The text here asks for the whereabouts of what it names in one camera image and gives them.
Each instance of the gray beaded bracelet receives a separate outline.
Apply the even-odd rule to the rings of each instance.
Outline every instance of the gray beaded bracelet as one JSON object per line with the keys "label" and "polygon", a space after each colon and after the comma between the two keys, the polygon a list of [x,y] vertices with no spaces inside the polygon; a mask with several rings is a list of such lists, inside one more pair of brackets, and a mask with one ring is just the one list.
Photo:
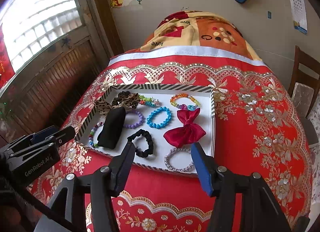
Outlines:
{"label": "gray beaded bracelet", "polygon": [[193,168],[193,166],[194,166],[193,162],[191,162],[187,167],[185,167],[185,168],[183,168],[183,169],[176,169],[176,168],[172,167],[172,166],[170,165],[169,161],[168,161],[169,156],[171,156],[173,153],[178,152],[178,151],[185,151],[185,152],[191,154],[191,150],[188,149],[188,148],[173,148],[173,149],[171,149],[170,152],[164,157],[164,163],[165,163],[165,165],[167,166],[168,170],[187,172],[187,171],[189,171],[190,169]]}

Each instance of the metal bolt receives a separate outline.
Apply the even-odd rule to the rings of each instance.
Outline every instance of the metal bolt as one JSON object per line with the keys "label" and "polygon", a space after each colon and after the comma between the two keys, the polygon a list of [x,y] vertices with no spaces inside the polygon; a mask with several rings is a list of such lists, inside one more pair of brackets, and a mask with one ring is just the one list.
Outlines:
{"label": "metal bolt", "polygon": [[218,171],[220,171],[220,172],[226,172],[226,171],[227,171],[227,168],[224,167],[224,166],[219,166],[219,167],[218,167]]}
{"label": "metal bolt", "polygon": [[260,178],[261,178],[261,175],[260,175],[260,173],[258,173],[258,172],[252,173],[252,176],[253,176],[255,179],[260,179]]}
{"label": "metal bolt", "polygon": [[100,168],[100,171],[101,171],[101,172],[109,172],[109,170],[110,170],[110,168],[109,168],[108,166],[102,166],[102,167]]}
{"label": "metal bolt", "polygon": [[75,175],[73,173],[69,173],[66,178],[67,180],[72,180],[74,177]]}

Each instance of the wall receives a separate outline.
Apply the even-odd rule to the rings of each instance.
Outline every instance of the wall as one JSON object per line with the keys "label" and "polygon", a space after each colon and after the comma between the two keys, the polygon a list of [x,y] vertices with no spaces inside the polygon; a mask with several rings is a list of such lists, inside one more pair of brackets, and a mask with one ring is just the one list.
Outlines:
{"label": "wall", "polygon": [[[236,25],[288,88],[295,45],[320,61],[320,19],[308,0],[305,5],[307,35],[293,28],[290,0],[248,0],[244,4],[235,0],[142,0],[141,5],[133,0],[112,12],[124,50],[141,46],[160,21],[171,13],[186,9],[219,14]],[[268,11],[272,12],[272,19],[267,18]]]}

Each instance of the blue beaded bracelet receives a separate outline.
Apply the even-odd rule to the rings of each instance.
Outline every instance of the blue beaded bracelet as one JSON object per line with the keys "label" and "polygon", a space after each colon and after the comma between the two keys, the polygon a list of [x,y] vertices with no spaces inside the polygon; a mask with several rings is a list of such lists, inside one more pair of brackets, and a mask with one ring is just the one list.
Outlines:
{"label": "blue beaded bracelet", "polygon": [[[161,113],[162,111],[166,111],[167,112],[167,119],[163,121],[163,123],[161,124],[155,124],[152,122],[152,119],[159,113]],[[154,110],[150,115],[149,117],[147,118],[147,124],[151,127],[151,128],[157,128],[157,129],[160,129],[160,128],[163,128],[165,126],[167,126],[169,124],[169,122],[171,121],[171,112],[170,112],[170,109],[169,108],[166,108],[165,106],[164,107],[160,107],[158,108],[157,110]]]}

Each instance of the chair backrest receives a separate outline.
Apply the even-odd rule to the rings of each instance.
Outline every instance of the chair backrest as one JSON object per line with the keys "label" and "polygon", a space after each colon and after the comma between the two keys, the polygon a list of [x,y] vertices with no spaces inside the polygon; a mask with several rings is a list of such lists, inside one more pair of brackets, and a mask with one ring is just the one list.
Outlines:
{"label": "chair backrest", "polygon": [[[316,72],[319,75],[319,78],[316,79],[314,77],[309,76],[308,74],[302,72],[299,69],[299,64],[305,65],[306,67],[310,68],[314,72]],[[314,89],[313,97],[311,100],[311,104],[308,110],[307,115],[310,113],[317,95],[319,93],[320,89],[320,62],[315,60],[310,55],[304,53],[298,46],[295,48],[295,54],[294,54],[294,66],[293,66],[293,72],[291,77],[291,83],[289,87],[289,95],[292,96],[294,85],[296,82],[308,85],[309,87]]]}

